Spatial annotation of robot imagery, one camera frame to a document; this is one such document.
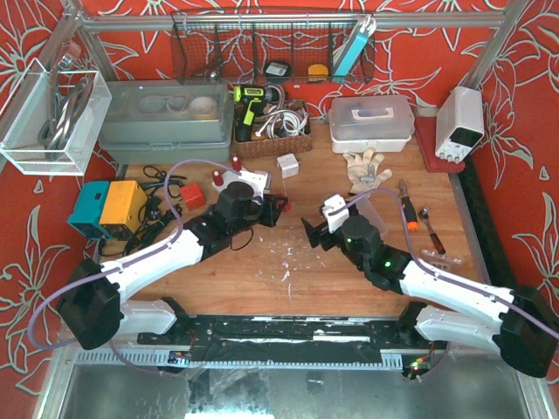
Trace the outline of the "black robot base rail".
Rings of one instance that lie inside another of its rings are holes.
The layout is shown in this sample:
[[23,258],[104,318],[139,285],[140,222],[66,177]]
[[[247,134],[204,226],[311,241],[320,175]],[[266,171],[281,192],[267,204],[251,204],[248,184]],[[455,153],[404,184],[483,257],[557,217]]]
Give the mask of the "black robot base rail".
[[140,333],[150,346],[186,347],[193,361],[369,364],[383,354],[439,355],[442,342],[404,342],[393,318],[183,315],[163,334]]

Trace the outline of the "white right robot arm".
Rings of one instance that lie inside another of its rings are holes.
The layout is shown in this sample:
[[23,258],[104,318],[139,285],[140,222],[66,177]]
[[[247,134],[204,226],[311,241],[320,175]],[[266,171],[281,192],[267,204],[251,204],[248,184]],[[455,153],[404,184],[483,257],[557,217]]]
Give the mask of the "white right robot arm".
[[547,375],[558,344],[558,318],[535,288],[483,285],[442,271],[387,245],[361,215],[302,225],[312,247],[338,248],[374,287],[415,299],[400,316],[406,343],[456,342],[496,353],[523,374]]

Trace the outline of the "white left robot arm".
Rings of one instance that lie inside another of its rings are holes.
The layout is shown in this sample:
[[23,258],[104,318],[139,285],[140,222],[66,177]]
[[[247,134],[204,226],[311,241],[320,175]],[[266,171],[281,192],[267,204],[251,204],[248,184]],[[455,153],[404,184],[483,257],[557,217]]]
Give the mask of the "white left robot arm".
[[165,334],[178,317],[170,301],[133,301],[133,296],[171,272],[229,248],[236,235],[256,225],[275,226],[287,203],[285,196],[258,195],[252,185],[232,182],[215,204],[160,242],[105,264],[79,264],[61,290],[57,311],[85,350],[118,334]]

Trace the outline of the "clear tray of red parts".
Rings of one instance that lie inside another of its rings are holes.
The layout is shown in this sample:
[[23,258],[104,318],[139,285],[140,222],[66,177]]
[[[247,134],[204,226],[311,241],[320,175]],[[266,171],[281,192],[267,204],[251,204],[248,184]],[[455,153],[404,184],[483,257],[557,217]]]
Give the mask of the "clear tray of red parts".
[[378,229],[381,238],[384,238],[384,236],[389,232],[389,227],[381,218],[370,199],[368,197],[363,197],[360,200],[354,201],[354,205],[357,213],[366,218],[371,225],[375,226]]

